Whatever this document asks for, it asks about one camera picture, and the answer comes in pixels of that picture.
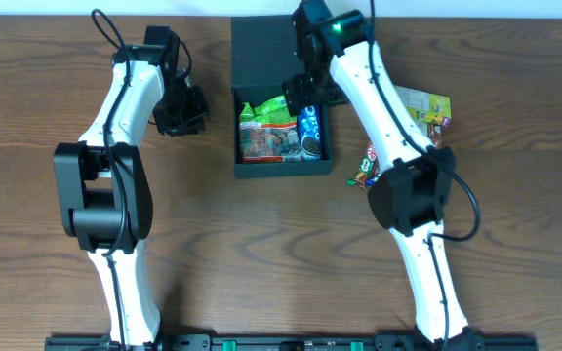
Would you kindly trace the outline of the blue Oreo pack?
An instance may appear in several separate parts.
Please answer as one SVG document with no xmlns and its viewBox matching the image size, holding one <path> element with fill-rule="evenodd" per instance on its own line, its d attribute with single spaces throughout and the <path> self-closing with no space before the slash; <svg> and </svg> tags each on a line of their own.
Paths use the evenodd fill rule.
<svg viewBox="0 0 562 351">
<path fill-rule="evenodd" d="M 320 108 L 308 106 L 298 116 L 298 132 L 300 136 L 301 156 L 304 161 L 322 159 Z"/>
</svg>

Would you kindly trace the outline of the green snack bag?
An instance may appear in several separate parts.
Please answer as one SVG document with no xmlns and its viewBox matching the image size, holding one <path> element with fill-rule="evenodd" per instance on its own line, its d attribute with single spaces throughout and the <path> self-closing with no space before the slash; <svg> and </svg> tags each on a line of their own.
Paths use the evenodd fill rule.
<svg viewBox="0 0 562 351">
<path fill-rule="evenodd" d="M 259 106 L 243 103 L 239 114 L 239 144 L 243 163 L 286 163 L 301 160 L 297 117 L 283 96 Z"/>
</svg>

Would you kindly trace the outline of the yellow green snack box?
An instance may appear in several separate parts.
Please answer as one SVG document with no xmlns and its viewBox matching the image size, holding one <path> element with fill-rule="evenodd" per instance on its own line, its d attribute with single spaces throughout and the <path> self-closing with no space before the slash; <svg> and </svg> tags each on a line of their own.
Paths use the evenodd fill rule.
<svg viewBox="0 0 562 351">
<path fill-rule="evenodd" d="M 451 100 L 447 96 L 395 86 L 409 114 L 416 120 L 448 127 L 452 121 Z"/>
</svg>

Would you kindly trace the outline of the brown chocolate box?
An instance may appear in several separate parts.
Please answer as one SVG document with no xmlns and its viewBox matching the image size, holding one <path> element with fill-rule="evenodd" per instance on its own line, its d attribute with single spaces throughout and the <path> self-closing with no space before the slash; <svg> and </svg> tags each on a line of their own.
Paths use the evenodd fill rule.
<svg viewBox="0 0 562 351">
<path fill-rule="evenodd" d="M 439 148 L 442 142 L 441 126 L 433 123 L 425 123 L 425 134 L 432 141 L 435 148 Z"/>
</svg>

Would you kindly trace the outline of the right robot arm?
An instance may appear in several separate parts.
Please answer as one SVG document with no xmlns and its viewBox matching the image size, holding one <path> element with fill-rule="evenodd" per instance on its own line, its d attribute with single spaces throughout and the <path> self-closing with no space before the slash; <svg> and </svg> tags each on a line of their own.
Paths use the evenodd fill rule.
<svg viewBox="0 0 562 351">
<path fill-rule="evenodd" d="M 377 153 L 380 176 L 368 191 L 377 222 L 394 237 L 416 304 L 416 326 L 442 350 L 459 350 L 469 336 L 449 270 L 444 208 L 455 172 L 448 148 L 437 149 L 410 116 L 389 78 L 375 38 L 374 18 L 358 10 L 335 16 L 318 0 L 292 15 L 295 55 L 304 71 L 282 85 L 291 113 L 349 103 Z"/>
</svg>

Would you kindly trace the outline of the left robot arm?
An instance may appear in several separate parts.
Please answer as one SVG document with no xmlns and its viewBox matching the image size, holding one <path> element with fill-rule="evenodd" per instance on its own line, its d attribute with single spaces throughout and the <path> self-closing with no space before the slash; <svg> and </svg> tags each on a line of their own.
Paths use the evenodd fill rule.
<svg viewBox="0 0 562 351">
<path fill-rule="evenodd" d="M 110 314 L 104 336 L 49 337 L 48 350 L 157 350 L 161 315 L 144 258 L 153 200 L 141 159 L 149 125 L 162 136 L 204 130 L 209 112 L 191 68 L 178 65 L 186 49 L 168 26 L 150 25 L 140 44 L 114 40 L 113 79 L 100 112 L 75 142 L 54 154 L 65 234 L 77 240 L 100 276 Z"/>
</svg>

